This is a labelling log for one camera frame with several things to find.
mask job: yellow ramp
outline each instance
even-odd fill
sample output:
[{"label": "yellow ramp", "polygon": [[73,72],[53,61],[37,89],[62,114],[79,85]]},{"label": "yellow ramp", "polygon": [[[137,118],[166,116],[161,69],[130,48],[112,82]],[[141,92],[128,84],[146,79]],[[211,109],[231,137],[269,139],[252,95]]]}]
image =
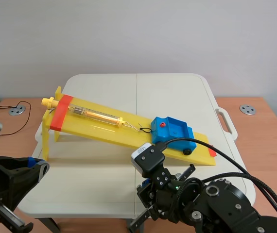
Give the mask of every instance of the yellow ramp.
[{"label": "yellow ramp", "polygon": [[[123,120],[129,122],[136,128],[139,128],[139,124],[141,124],[142,127],[151,127],[152,120],[141,116],[123,112],[117,109],[109,108],[100,104],[92,103],[78,98],[73,98],[71,103],[81,107],[122,117]],[[46,119],[44,121],[44,127],[50,128],[54,112],[55,111],[52,111],[48,116],[46,116]],[[117,127],[115,125],[110,125],[102,123],[100,121],[78,116],[71,112],[67,112],[61,131],[65,133],[78,135],[81,137],[87,137],[95,140],[118,144],[125,147],[131,147],[134,149],[140,147],[145,142],[152,142],[152,137],[150,133],[138,132],[135,129],[125,127],[123,125]],[[208,143],[208,138],[204,134],[194,133],[194,137],[198,140]],[[206,147],[201,146],[199,144],[197,144],[196,149],[192,152],[191,155],[184,155],[181,151],[173,149],[166,149],[164,151],[164,154],[167,157],[184,160],[189,163],[201,165],[215,165],[215,159],[214,157],[210,156],[209,150]]]}]

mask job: black wheel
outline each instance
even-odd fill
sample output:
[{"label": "black wheel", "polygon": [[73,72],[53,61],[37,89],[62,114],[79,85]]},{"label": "black wheel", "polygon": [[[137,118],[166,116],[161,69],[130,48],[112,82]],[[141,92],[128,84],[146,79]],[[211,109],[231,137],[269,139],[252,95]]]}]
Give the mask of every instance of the black wheel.
[{"label": "black wheel", "polygon": [[183,150],[183,154],[184,154],[184,155],[190,155],[191,152],[192,152],[191,149],[184,149],[184,150]]}]

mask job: table handle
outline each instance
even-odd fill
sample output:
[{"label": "table handle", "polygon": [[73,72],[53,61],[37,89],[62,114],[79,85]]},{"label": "table handle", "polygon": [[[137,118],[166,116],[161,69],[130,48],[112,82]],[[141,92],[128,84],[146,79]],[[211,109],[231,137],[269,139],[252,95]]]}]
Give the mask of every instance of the table handle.
[{"label": "table handle", "polygon": [[216,113],[221,115],[224,119],[225,125],[227,127],[227,129],[229,130],[229,133],[231,134],[231,137],[234,141],[236,141],[236,139],[238,138],[238,132],[234,126],[234,124],[232,123],[232,120],[228,114],[228,112],[224,109],[224,108],[218,108],[215,109]]}]

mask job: blue toy car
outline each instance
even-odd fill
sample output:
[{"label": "blue toy car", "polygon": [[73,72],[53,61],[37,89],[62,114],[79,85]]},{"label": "blue toy car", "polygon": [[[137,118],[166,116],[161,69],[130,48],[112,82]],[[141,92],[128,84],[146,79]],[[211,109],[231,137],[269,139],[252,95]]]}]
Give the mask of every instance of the blue toy car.
[{"label": "blue toy car", "polygon": [[[187,123],[171,117],[156,117],[152,125],[152,142],[164,142],[173,138],[194,138],[192,128]],[[176,141],[168,145],[169,148],[180,150],[184,155],[190,155],[196,148],[196,143],[189,141]]]}]

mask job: table leg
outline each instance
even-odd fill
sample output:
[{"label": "table leg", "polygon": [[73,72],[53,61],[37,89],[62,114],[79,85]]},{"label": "table leg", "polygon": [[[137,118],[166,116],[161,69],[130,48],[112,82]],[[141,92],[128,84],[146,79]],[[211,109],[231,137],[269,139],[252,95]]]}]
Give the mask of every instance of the table leg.
[{"label": "table leg", "polygon": [[57,226],[56,222],[50,217],[38,218],[39,221],[43,223],[52,233],[60,233],[60,228]]},{"label": "table leg", "polygon": [[[130,223],[133,221],[134,219],[131,219],[131,218],[126,218],[125,219],[125,222],[127,224],[127,227],[130,226]],[[144,233],[144,223],[142,225],[140,225],[139,227],[139,230],[138,230],[139,233]]]}]

